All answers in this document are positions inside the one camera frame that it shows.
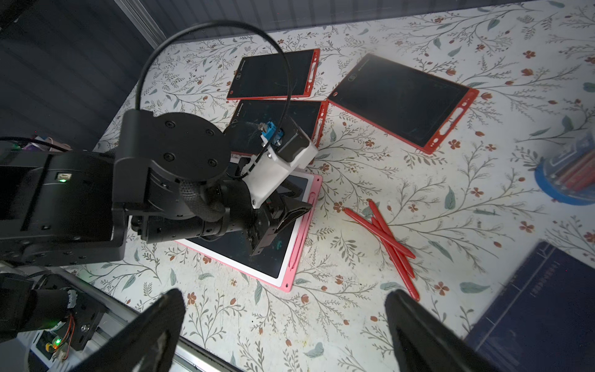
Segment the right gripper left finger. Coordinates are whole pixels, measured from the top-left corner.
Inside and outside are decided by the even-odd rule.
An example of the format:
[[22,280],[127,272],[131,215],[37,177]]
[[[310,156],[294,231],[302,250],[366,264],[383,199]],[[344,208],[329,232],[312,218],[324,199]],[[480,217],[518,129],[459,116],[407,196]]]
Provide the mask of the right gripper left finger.
[[169,371],[185,315],[181,291],[171,289],[74,371]]

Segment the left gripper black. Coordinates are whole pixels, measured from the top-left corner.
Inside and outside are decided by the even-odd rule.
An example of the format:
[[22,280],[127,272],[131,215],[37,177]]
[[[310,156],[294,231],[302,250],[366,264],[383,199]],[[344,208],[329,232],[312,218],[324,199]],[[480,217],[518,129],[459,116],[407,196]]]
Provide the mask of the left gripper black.
[[161,243],[190,238],[212,241],[242,232],[249,240],[250,255],[257,256],[285,227],[311,211],[312,205],[295,199],[297,196],[298,186],[283,181],[259,209],[254,209],[248,187],[242,181],[217,181],[210,187],[183,181],[179,200],[193,216],[188,219],[141,216],[139,236],[147,243]]

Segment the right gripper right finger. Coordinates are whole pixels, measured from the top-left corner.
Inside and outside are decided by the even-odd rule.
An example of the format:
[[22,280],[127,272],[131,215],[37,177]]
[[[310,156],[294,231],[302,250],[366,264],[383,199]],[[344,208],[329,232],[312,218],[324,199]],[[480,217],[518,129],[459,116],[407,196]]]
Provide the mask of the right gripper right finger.
[[392,291],[385,310],[401,371],[496,370],[404,291]]

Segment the pink stylus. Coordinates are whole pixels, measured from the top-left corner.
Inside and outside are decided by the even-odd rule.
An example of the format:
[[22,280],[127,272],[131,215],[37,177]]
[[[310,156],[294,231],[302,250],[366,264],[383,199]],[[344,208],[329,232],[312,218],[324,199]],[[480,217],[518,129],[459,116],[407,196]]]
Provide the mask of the pink stylus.
[[300,229],[298,231],[296,239],[296,245],[294,246],[294,251],[292,252],[290,264],[288,267],[288,276],[289,274],[294,275],[294,273],[297,271],[299,260],[302,255],[303,248],[305,246],[305,240],[308,235],[309,226],[311,225],[311,221],[315,213],[315,208],[318,202],[321,187],[322,178],[319,176],[314,176],[311,191],[308,195],[308,203],[311,204],[311,210],[304,216],[304,218],[302,219],[302,223],[300,224]]

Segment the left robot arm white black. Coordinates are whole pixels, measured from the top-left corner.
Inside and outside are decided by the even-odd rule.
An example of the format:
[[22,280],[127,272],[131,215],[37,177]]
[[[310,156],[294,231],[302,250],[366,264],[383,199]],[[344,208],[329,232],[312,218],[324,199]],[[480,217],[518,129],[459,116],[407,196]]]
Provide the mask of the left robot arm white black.
[[124,116],[112,153],[1,153],[1,258],[15,266],[121,260],[129,230],[147,243],[242,233],[259,254],[311,210],[282,181],[264,201],[227,175],[231,151],[187,113]]

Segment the pink white writing tablet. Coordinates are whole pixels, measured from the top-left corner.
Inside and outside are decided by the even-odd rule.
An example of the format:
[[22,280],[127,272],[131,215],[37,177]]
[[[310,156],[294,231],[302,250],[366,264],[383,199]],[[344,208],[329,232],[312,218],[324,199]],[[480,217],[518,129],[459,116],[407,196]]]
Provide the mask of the pink white writing tablet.
[[267,285],[289,292],[297,271],[288,276],[288,267],[305,215],[284,228],[273,243],[257,256],[250,255],[250,244],[243,232],[231,232],[213,242],[193,238],[178,240],[177,243]]

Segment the red stylus lower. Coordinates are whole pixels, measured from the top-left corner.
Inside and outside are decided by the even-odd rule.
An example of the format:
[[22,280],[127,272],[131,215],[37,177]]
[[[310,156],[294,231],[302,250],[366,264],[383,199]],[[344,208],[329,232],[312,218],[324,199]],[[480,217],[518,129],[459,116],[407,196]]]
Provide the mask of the red stylus lower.
[[415,273],[412,270],[411,265],[408,262],[407,257],[399,250],[394,248],[392,245],[383,242],[385,250],[388,252],[390,259],[395,265],[398,274],[401,276],[401,280],[404,282],[404,286],[407,288],[410,296],[415,299],[416,302],[420,301],[420,294],[413,283],[412,278]]

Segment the red stylus upper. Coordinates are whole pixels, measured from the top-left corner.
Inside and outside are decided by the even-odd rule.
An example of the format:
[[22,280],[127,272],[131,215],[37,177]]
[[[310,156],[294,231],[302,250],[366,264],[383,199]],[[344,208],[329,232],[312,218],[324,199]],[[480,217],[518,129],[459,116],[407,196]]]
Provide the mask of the red stylus upper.
[[377,228],[372,223],[370,223],[369,221],[367,221],[364,217],[362,217],[362,216],[358,215],[357,213],[353,212],[353,210],[351,210],[351,209],[344,209],[343,211],[351,219],[353,219],[354,221],[356,221],[357,223],[359,223],[361,226],[363,226],[366,229],[368,229],[372,234],[374,234],[375,236],[379,237],[385,243],[393,246],[393,248],[395,248],[396,251],[402,253],[403,255],[405,255],[408,258],[411,258],[411,259],[415,259],[416,258],[415,254],[413,254],[408,248],[406,248],[402,244],[398,243],[394,238],[392,238],[388,234],[386,234],[381,228]]

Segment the red tablet back left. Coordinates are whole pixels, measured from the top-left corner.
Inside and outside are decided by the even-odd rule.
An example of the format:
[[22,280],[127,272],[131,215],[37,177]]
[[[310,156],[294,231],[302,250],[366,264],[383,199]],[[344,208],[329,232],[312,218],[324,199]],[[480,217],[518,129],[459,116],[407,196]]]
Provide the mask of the red tablet back left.
[[291,68],[293,98],[308,98],[314,88],[321,51],[312,49],[244,57],[230,85],[227,99],[285,99],[288,93],[285,61]]

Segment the red tablet back right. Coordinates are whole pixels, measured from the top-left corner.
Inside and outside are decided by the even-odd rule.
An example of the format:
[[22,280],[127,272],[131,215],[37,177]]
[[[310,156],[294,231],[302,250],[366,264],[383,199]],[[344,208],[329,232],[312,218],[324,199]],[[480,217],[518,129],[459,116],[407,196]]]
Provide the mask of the red tablet back right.
[[329,94],[328,101],[432,155],[478,95],[475,88],[367,54]]

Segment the dark blue book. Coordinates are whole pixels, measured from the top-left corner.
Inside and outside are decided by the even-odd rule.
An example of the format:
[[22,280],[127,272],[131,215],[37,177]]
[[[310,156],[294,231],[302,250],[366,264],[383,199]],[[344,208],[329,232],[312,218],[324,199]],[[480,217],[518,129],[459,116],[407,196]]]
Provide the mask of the dark blue book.
[[465,342],[499,371],[592,371],[594,269],[539,243]]

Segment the clear tube of colour pencils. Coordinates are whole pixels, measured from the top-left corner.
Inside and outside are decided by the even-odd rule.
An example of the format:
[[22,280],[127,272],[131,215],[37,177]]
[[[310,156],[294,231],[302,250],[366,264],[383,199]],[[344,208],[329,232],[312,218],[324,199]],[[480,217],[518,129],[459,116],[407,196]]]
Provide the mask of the clear tube of colour pencils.
[[563,204],[594,204],[594,128],[566,145],[535,169],[537,185]]

